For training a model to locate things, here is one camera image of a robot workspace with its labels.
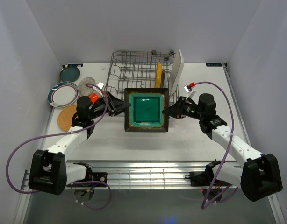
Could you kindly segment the green square glazed plate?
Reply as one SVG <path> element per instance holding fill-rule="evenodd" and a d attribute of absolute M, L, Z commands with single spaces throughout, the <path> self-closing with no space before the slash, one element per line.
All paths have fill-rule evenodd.
<path fill-rule="evenodd" d="M 126 132 L 168 132 L 169 118 L 163 114 L 169 107 L 167 88 L 126 88 L 124 100 L 131 104 L 124 113 Z"/>

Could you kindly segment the yellow polka dot plate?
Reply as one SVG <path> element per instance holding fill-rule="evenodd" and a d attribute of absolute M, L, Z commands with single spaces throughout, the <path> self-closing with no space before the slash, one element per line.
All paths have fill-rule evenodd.
<path fill-rule="evenodd" d="M 165 71 L 163 70 L 162 63 L 157 62 L 155 74 L 155 88 L 163 88 L 165 83 Z"/>

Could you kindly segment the white rectangular plate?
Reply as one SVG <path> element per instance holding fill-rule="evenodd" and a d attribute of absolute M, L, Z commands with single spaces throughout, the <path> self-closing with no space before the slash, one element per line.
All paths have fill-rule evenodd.
<path fill-rule="evenodd" d="M 177 89 L 183 68 L 184 68 L 184 57 L 181 50 L 178 49 L 168 80 L 170 96 L 174 94 Z"/>

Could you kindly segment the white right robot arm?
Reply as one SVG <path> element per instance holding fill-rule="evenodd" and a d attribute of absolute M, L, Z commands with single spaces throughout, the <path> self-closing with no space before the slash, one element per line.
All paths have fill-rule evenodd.
<path fill-rule="evenodd" d="M 237 168 L 214 160 L 206 165 L 202 173 L 187 175 L 192 186 L 216 185 L 222 181 L 241 189 L 253 202 L 282 191 L 277 158 L 272 154 L 263 154 L 233 135 L 227 123 L 216 114 L 213 95 L 201 94 L 198 103 L 190 98 L 180 97 L 175 104 L 164 109 L 163 114 L 176 119 L 197 119 L 201 131 L 222 146 L 239 164 Z"/>

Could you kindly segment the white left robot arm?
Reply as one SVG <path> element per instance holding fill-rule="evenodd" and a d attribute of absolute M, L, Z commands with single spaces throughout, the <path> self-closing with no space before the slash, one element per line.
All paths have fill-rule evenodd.
<path fill-rule="evenodd" d="M 68 164 L 67 160 L 77 147 L 92 135 L 95 128 L 94 119 L 101 119 L 105 114 L 116 116 L 130 106 L 129 102 L 114 97 L 108 91 L 95 103 L 87 96 L 80 97 L 69 131 L 51 147 L 37 150 L 33 154 L 29 188 L 60 195 L 67 185 L 75 182 L 89 186 L 93 182 L 90 166 L 82 162 Z"/>

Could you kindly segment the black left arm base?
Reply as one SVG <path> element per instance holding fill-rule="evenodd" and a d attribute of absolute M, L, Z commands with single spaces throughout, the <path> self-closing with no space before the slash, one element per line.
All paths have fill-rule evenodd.
<path fill-rule="evenodd" d="M 89 177 L 90 177 L 90 181 L 95 181 L 95 183 L 90 184 L 91 188 L 105 187 L 104 184 L 96 183 L 96 182 L 107 183 L 108 173 L 107 172 L 91 172 Z"/>

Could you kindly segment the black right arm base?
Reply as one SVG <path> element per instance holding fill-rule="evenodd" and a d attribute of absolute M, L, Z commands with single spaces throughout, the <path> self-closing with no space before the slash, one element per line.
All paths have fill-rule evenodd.
<path fill-rule="evenodd" d="M 190 181 L 190 185 L 192 187 L 208 187 L 211 184 L 212 178 L 209 177 L 209 174 L 206 171 L 203 172 L 189 172 L 189 174 L 185 175 L 185 179 Z M 222 186 L 227 186 L 228 183 L 220 180 L 216 180 L 213 189 L 217 189 Z"/>

